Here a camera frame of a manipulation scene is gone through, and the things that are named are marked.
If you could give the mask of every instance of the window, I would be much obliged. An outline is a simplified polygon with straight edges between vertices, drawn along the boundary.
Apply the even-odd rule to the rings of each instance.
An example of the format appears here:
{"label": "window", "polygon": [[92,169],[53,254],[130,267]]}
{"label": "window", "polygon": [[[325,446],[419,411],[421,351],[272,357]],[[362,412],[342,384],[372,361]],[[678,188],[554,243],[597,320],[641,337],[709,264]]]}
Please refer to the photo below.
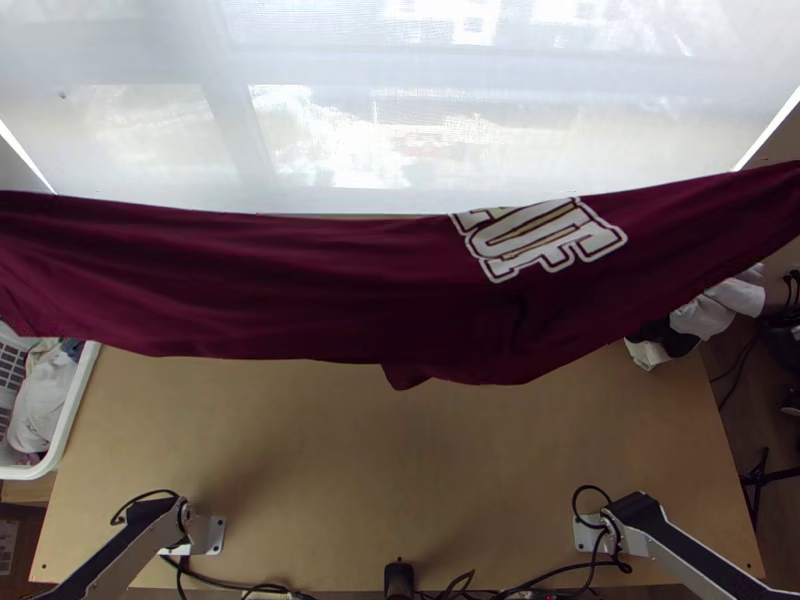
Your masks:
{"label": "window", "polygon": [[578,2],[575,7],[575,17],[584,21],[594,18],[594,4],[591,2]]}
{"label": "window", "polygon": [[467,17],[464,19],[464,31],[480,33],[483,31],[483,19],[479,17]]}

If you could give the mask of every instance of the tabletop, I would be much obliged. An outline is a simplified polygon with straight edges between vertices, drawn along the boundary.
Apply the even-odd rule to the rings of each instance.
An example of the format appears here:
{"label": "tabletop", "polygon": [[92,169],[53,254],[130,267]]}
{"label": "tabletop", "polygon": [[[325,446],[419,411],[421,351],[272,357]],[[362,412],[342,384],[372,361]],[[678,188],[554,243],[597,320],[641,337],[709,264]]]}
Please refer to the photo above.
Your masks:
{"label": "tabletop", "polygon": [[[581,562],[570,498],[642,490],[672,522],[763,576],[697,353],[651,373],[622,343],[515,387],[389,387],[377,366],[148,358],[103,348],[51,497],[31,572],[61,581],[115,532],[108,517],[156,488],[227,518],[224,550],[192,567],[304,591],[382,587],[402,556],[421,589],[475,568],[508,588]],[[587,496],[596,510],[600,498]],[[656,564],[595,585],[673,581]],[[573,571],[553,585],[581,585]],[[134,585],[172,587],[152,561]]]}

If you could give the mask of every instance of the black cable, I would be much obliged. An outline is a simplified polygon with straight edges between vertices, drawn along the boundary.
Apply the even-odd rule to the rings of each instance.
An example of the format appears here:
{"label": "black cable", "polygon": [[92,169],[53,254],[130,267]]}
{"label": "black cable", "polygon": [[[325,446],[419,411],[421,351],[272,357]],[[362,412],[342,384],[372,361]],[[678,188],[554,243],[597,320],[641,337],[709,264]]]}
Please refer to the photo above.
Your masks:
{"label": "black cable", "polygon": [[783,308],[786,309],[789,306],[789,303],[792,301],[792,292],[794,291],[792,289],[792,283],[794,282],[794,279],[791,275],[784,275],[781,279],[783,279],[783,283],[786,284],[786,302],[783,303]]}
{"label": "black cable", "polygon": [[717,375],[713,379],[709,379],[708,382],[716,383],[720,379],[725,379],[728,375],[733,373],[734,370],[736,370],[736,367],[739,366],[739,363],[743,362],[744,359],[747,358],[747,355],[750,354],[750,350],[752,350],[752,347],[755,346],[757,342],[758,342],[758,334],[755,334],[752,338],[748,340],[748,342],[744,346],[742,346],[742,349],[739,350],[739,354],[736,356],[736,360],[733,361],[733,364],[728,368],[728,370],[720,375]]}
{"label": "black cable", "polygon": [[139,494],[135,498],[131,498],[125,504],[120,506],[119,510],[117,510],[117,512],[114,513],[114,516],[111,517],[111,524],[112,525],[121,525],[122,523],[125,522],[125,518],[122,516],[122,513],[125,512],[125,510],[128,507],[136,504],[137,502],[140,502],[141,500],[144,500],[145,498],[149,498],[150,496],[157,496],[159,494],[166,494],[167,496],[170,496],[172,498],[179,498],[180,497],[180,496],[178,496],[178,494],[176,494],[172,490],[166,490],[166,489],[152,490],[150,492],[145,492],[144,494]]}
{"label": "black cable", "polygon": [[181,585],[181,577],[183,576],[183,565],[185,558],[185,556],[181,557],[178,564],[178,569],[175,571],[175,589],[178,590],[178,596],[180,596],[181,600],[187,600],[186,592],[183,591],[183,585]]}
{"label": "black cable", "polygon": [[736,391],[736,386],[739,385],[739,379],[741,378],[742,372],[744,371],[744,365],[745,363],[747,363],[747,357],[750,355],[750,352],[752,352],[753,348],[755,347],[756,344],[755,342],[753,342],[753,344],[747,349],[747,352],[744,354],[744,356],[742,356],[742,361],[739,363],[739,369],[736,371],[736,376],[733,378],[733,385],[731,386],[731,389],[728,390],[728,393],[725,394],[725,397],[722,399],[722,401],[717,405],[718,410],[722,410],[723,408],[725,408],[725,405],[728,403],[728,400],[730,400],[731,396],[733,396],[733,392]]}
{"label": "black cable", "polygon": [[592,585],[592,580],[594,579],[594,570],[597,566],[597,552],[600,550],[600,544],[603,541],[603,538],[608,535],[608,531],[604,531],[600,535],[597,536],[597,541],[594,543],[594,548],[592,549],[592,566],[589,567],[589,574],[586,576],[586,583],[584,583],[581,588],[577,592],[573,592],[570,594],[570,598],[577,598],[583,592],[589,589]]}
{"label": "black cable", "polygon": [[450,594],[453,593],[453,588],[455,588],[456,585],[458,585],[462,581],[464,582],[464,585],[462,585],[461,588],[459,588],[458,593],[453,597],[453,600],[455,600],[455,598],[459,597],[461,594],[466,594],[467,588],[469,587],[469,584],[472,583],[472,578],[474,576],[475,576],[475,569],[472,569],[471,571],[467,571],[466,573],[459,575],[447,585],[447,587],[442,591],[441,594],[436,596],[436,600],[451,600]]}
{"label": "black cable", "polygon": [[581,518],[580,514],[578,513],[578,496],[580,496],[583,492],[587,490],[592,490],[594,492],[597,492],[598,494],[602,495],[603,498],[605,498],[606,504],[611,504],[611,496],[606,494],[596,485],[591,485],[591,484],[582,485],[578,489],[576,489],[575,492],[572,494],[572,514],[575,515],[575,521],[577,521],[581,525],[588,527],[589,529],[606,529],[605,525],[595,525],[593,523],[584,521]]}
{"label": "black cable", "polygon": [[789,276],[794,280],[795,284],[797,285],[797,291],[794,294],[794,303],[797,304],[800,301],[800,271],[797,269],[792,269],[789,271]]}

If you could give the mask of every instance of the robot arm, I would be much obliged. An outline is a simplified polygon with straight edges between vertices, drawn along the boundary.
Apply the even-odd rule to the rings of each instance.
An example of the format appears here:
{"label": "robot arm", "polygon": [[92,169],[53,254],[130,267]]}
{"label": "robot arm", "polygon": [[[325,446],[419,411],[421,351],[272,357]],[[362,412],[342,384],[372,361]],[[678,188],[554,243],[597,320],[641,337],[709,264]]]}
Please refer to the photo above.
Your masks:
{"label": "robot arm", "polygon": [[[669,522],[658,500],[634,492],[585,515],[592,524],[604,524],[611,532],[600,550],[613,554],[617,546],[632,556],[657,561],[678,581],[703,600],[798,600],[800,594],[773,590],[749,573],[698,542]],[[575,544],[590,551],[601,530],[575,523]]]}
{"label": "robot arm", "polygon": [[186,498],[136,502],[117,535],[36,600],[114,600],[156,554],[219,554],[223,535],[224,520],[194,515]]}

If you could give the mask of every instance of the white cloth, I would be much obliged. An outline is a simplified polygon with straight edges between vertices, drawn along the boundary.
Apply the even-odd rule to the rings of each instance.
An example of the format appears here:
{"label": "white cloth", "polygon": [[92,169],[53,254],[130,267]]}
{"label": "white cloth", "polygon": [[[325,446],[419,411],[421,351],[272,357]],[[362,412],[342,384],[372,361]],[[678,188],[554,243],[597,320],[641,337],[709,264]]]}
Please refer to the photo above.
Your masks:
{"label": "white cloth", "polygon": [[[736,313],[753,318],[761,314],[767,300],[763,282],[764,265],[756,263],[673,310],[669,314],[669,326],[678,333],[696,335],[707,341],[725,331]],[[625,340],[625,345],[633,362],[645,371],[671,360],[657,342],[634,344]]]}
{"label": "white cloth", "polygon": [[0,465],[19,465],[25,463],[25,454],[8,445],[8,418],[14,408],[16,393],[0,387]]}
{"label": "white cloth", "polygon": [[654,367],[672,360],[664,347],[657,342],[630,342],[625,340],[628,354],[633,362],[645,371],[652,371]]}
{"label": "white cloth", "polygon": [[61,343],[59,338],[41,338],[36,345],[28,350],[25,358],[25,374],[30,377],[33,368],[42,362],[47,354]]}
{"label": "white cloth", "polygon": [[678,333],[690,333],[706,341],[725,331],[736,313],[705,294],[669,313],[669,326]]}
{"label": "white cloth", "polygon": [[764,310],[767,292],[760,286],[739,278],[726,279],[704,293],[725,308],[741,315],[756,318]]}
{"label": "white cloth", "polygon": [[43,452],[50,447],[77,368],[60,347],[34,365],[22,382],[8,426],[8,442],[14,449]]}

